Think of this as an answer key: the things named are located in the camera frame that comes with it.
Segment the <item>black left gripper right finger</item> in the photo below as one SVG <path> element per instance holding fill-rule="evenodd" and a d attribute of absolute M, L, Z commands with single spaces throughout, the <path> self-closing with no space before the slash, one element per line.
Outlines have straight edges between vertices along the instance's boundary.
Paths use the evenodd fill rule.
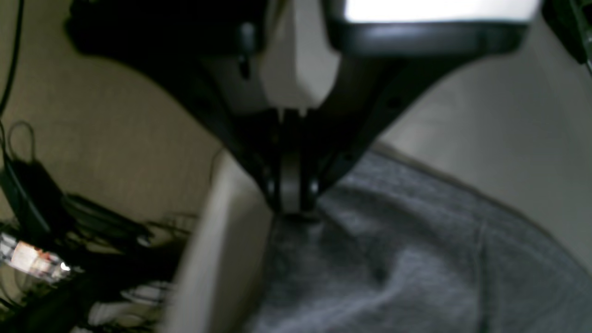
<path fill-rule="evenodd" d="M 303 122 L 301 209 L 457 69 L 522 44 L 539 0 L 322 0 L 335 82 Z"/>

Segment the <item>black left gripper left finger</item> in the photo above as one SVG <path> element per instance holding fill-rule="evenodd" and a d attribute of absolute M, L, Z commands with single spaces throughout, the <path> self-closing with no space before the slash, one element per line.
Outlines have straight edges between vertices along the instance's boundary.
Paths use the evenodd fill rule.
<path fill-rule="evenodd" d="M 169 93 L 222 142 L 283 211 L 279 116 L 255 57 L 272 0 L 74 0 L 65 28 L 83 54 L 125 64 Z"/>

